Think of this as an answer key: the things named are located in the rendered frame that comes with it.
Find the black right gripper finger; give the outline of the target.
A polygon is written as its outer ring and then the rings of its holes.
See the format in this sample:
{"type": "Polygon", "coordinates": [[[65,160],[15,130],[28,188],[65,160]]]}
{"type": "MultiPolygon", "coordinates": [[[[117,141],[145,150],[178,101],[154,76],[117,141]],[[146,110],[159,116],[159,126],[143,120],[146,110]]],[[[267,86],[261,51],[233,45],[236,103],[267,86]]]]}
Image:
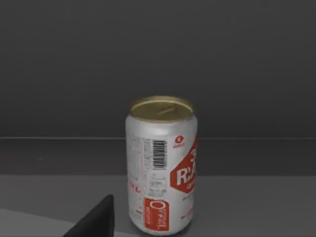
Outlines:
{"type": "Polygon", "coordinates": [[[114,237],[114,196],[107,195],[62,237],[114,237]]]}

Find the red and white can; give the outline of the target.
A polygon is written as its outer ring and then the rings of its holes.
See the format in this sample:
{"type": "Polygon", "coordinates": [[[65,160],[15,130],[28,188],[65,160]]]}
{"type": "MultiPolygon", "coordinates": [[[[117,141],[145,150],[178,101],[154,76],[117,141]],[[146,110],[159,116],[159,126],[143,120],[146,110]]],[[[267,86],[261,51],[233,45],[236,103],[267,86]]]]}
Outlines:
{"type": "Polygon", "coordinates": [[[192,221],[198,120],[174,96],[135,100],[125,120],[127,200],[141,232],[170,236],[192,221]]]}

